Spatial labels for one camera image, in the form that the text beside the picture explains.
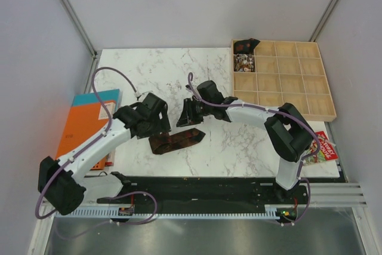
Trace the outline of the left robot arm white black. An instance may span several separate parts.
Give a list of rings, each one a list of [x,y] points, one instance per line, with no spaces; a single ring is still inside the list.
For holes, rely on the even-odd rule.
[[[39,165],[38,191],[40,196],[35,208],[38,219],[43,199],[61,215],[68,215],[83,202],[90,191],[84,185],[87,172],[119,145],[136,137],[143,139],[170,131],[166,102],[137,102],[120,107],[97,133],[80,146],[52,159],[48,156]]]

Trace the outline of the brown red patterned tie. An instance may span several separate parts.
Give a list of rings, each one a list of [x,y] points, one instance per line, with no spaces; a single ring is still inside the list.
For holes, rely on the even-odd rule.
[[[149,143],[154,155],[163,155],[176,150],[197,145],[205,137],[205,133],[197,128],[191,128],[176,134],[163,133],[149,137]]]

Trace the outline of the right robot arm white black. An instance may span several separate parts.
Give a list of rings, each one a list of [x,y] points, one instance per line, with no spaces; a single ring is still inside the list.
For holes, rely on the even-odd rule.
[[[280,107],[265,107],[247,103],[237,97],[224,97],[211,80],[196,88],[189,83],[186,89],[192,93],[192,97],[183,100],[183,110],[176,126],[197,125],[205,117],[213,116],[217,120],[265,129],[280,157],[273,196],[283,204],[293,199],[302,162],[307,157],[311,142],[317,139],[297,108],[290,103]]]

